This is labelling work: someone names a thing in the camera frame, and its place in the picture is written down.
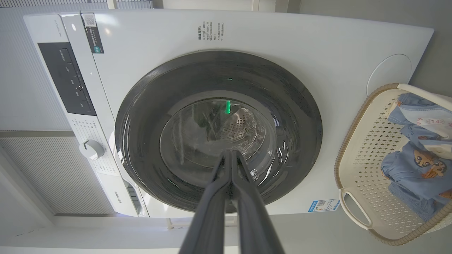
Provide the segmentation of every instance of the folded clothes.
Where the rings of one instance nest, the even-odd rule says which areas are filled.
[[[424,221],[430,220],[444,206],[436,202],[434,199],[420,198],[407,188],[392,182],[388,186],[388,190],[392,195],[398,197],[411,210],[413,210]]]
[[[452,112],[415,94],[402,94],[388,121],[410,141],[381,163],[388,190],[424,221],[452,199]]]
[[[381,171],[420,198],[433,198],[443,204],[449,201],[440,193],[452,187],[452,161],[417,149],[412,142],[408,142],[401,152],[388,154],[381,163]]]
[[[415,94],[402,94],[388,121],[421,150],[452,159],[452,112]]]

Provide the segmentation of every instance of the plastic laundry basket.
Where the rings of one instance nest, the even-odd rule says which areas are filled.
[[[388,245],[402,245],[425,233],[452,223],[452,201],[424,222],[387,187],[391,183],[380,171],[381,161],[401,149],[408,139],[402,125],[387,121],[389,109],[400,94],[411,92],[452,110],[452,98],[432,94],[407,84],[389,84],[374,91],[364,102],[342,144],[334,176],[345,213],[360,227]],[[347,208],[344,195],[357,203],[369,223],[356,218]]]

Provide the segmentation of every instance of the rotary knob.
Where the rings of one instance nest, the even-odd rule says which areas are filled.
[[[97,160],[104,155],[104,148],[97,141],[87,139],[79,146],[80,152],[83,156],[90,160]]]

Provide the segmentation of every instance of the front-loading washing machine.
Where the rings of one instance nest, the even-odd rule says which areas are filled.
[[[269,214],[337,209],[353,117],[375,86],[409,81],[433,33],[205,10],[24,19],[112,206],[151,217],[192,216],[224,149],[244,155]]]

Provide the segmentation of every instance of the qr code label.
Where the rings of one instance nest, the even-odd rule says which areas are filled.
[[[339,199],[314,200],[308,212],[334,211],[339,206]]]
[[[83,13],[82,18],[86,27],[97,27],[94,13]]]

